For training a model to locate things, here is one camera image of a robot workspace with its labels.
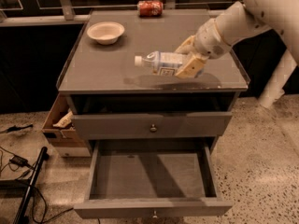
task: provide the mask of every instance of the cardboard box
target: cardboard box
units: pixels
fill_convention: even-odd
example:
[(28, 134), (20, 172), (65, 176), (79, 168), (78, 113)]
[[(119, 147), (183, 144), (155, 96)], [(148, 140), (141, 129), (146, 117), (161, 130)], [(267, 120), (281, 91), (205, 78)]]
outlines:
[(91, 157), (92, 150), (89, 142), (80, 139), (74, 128), (59, 129), (52, 126), (67, 112), (67, 101), (59, 94), (43, 125), (43, 134), (62, 157)]

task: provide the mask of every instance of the ceramic bowl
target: ceramic bowl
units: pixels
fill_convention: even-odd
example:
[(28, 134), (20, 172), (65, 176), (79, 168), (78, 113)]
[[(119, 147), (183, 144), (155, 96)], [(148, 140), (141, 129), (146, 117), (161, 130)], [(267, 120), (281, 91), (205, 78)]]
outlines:
[(116, 22), (99, 22), (87, 30), (87, 35), (102, 45), (115, 43), (123, 34), (124, 27)]

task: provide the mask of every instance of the red can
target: red can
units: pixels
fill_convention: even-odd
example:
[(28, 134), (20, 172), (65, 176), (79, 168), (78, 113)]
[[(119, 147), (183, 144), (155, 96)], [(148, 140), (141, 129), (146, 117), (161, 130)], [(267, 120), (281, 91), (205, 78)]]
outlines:
[(140, 17), (160, 16), (163, 11), (163, 3), (160, 1), (139, 1), (137, 4)]

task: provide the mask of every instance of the drawer knob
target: drawer knob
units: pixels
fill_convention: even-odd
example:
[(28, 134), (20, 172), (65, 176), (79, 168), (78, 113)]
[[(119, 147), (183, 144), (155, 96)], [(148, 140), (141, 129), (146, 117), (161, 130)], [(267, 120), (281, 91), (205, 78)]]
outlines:
[(151, 127), (150, 127), (150, 129), (149, 129), (152, 133), (155, 133), (155, 132), (157, 132), (157, 127), (154, 125), (154, 124), (151, 124)]
[(156, 211), (153, 211), (153, 216), (152, 216), (152, 218), (158, 218), (158, 216), (157, 216), (157, 212), (156, 212)]

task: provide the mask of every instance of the open drawer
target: open drawer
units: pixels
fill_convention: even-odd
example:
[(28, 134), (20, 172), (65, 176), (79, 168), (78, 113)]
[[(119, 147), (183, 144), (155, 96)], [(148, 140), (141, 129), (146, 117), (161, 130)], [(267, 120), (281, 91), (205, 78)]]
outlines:
[(231, 112), (76, 115), (72, 121), (85, 140), (209, 137), (223, 135)]
[(217, 191), (203, 139), (98, 141), (82, 218), (220, 216), (231, 208)]

